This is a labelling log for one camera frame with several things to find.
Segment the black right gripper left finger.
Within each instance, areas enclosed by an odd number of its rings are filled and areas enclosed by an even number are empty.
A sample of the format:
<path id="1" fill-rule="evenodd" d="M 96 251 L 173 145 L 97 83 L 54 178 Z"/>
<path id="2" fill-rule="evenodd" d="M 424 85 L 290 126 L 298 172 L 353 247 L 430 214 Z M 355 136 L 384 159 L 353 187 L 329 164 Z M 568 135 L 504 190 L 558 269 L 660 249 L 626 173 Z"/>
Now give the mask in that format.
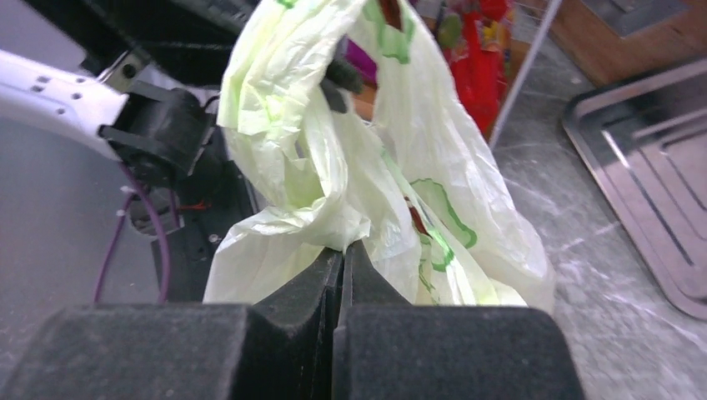
<path id="1" fill-rule="evenodd" d="M 326 399 L 343 255 L 323 250 L 254 304 L 68 307 L 4 399 Z"/>

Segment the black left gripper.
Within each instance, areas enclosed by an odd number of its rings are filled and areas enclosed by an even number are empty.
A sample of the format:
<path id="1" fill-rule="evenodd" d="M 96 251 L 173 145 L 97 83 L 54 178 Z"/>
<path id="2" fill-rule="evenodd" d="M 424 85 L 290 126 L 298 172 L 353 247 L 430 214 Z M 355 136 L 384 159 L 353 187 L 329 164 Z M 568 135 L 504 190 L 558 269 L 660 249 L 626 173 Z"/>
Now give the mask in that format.
<path id="1" fill-rule="evenodd" d="M 256 1 L 27 0 L 86 53 L 99 74 L 134 52 L 178 82 L 214 88 Z"/>

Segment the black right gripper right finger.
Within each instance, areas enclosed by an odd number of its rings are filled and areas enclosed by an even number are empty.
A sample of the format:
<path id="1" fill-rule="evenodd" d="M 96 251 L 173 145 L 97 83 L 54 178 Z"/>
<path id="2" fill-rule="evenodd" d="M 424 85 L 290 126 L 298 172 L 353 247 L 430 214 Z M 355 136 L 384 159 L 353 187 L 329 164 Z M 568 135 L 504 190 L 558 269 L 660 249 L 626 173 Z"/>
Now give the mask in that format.
<path id="1" fill-rule="evenodd" d="M 333 333 L 336 399 L 582 399 L 568 344 L 546 312 L 414 306 L 361 242 L 343 258 Z"/>

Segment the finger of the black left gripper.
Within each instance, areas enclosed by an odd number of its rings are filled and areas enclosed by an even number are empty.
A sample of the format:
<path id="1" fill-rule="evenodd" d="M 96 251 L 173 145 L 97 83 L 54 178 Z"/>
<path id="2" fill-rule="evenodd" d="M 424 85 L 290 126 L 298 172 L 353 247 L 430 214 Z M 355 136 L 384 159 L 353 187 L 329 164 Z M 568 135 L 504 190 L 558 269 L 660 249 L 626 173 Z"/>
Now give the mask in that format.
<path id="1" fill-rule="evenodd" d="M 342 91 L 360 94 L 364 90 L 364 80 L 358 69 L 345 58 L 335 58 L 327 66 L 320 87 L 329 109 L 346 113 L 348 107 Z"/>

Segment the green avocado plastic bag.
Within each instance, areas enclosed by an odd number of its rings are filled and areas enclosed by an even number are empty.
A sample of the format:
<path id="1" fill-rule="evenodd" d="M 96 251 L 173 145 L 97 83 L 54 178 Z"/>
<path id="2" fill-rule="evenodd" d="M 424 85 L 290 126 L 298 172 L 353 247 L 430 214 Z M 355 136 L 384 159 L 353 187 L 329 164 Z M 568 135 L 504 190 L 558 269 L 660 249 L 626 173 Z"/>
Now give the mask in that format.
<path id="1" fill-rule="evenodd" d="M 335 117 L 340 146 L 330 178 L 281 184 L 244 175 L 268 201 L 233 225 L 213 257 L 204 301 L 255 303 L 324 248 L 361 241 L 375 269 L 408 301 L 428 305 L 554 307 L 543 243 L 516 209 L 423 20 L 399 3 L 401 27 L 375 1 L 338 44 L 377 64 L 376 83 L 348 95 Z"/>

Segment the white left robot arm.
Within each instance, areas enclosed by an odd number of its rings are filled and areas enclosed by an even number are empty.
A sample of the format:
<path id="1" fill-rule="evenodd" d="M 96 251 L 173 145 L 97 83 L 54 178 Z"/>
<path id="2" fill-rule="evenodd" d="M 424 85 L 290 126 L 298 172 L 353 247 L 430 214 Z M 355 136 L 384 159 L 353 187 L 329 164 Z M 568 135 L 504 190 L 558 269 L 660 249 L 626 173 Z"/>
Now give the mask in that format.
<path id="1" fill-rule="evenodd" d="M 61 134 L 150 186 L 330 178 L 335 117 L 362 87 L 338 44 L 361 1 L 30 1 L 85 52 L 75 73 L 1 53 L 3 116 Z"/>

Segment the purple grape snack bag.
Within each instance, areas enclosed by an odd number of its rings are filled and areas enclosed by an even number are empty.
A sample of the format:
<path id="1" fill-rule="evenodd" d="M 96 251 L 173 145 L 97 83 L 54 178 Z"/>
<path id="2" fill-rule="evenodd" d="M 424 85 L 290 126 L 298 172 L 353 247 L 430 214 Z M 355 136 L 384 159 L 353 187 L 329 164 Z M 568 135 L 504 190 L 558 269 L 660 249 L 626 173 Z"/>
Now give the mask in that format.
<path id="1" fill-rule="evenodd" d="M 377 64 L 375 61 L 356 43 L 348 41 L 345 57 L 362 74 L 364 79 L 370 83 L 376 83 Z"/>

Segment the red snack bag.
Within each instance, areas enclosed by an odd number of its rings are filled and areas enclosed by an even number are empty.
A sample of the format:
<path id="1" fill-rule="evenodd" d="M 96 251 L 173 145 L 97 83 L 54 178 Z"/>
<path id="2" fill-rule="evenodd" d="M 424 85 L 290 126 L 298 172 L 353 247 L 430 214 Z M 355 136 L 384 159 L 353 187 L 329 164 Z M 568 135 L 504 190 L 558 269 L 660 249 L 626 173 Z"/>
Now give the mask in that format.
<path id="1" fill-rule="evenodd" d="M 444 1 L 434 29 L 459 101 L 485 140 L 507 91 L 513 24 L 513 1 Z"/>

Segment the metal tray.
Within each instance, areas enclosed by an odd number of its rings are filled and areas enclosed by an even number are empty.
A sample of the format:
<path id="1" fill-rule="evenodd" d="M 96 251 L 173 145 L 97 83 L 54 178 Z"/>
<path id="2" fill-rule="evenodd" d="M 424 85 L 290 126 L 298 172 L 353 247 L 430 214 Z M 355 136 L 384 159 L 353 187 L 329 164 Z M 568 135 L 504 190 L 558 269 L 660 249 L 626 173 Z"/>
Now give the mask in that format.
<path id="1" fill-rule="evenodd" d="M 705 56 L 573 97 L 561 123 L 666 299 L 705 320 Z"/>

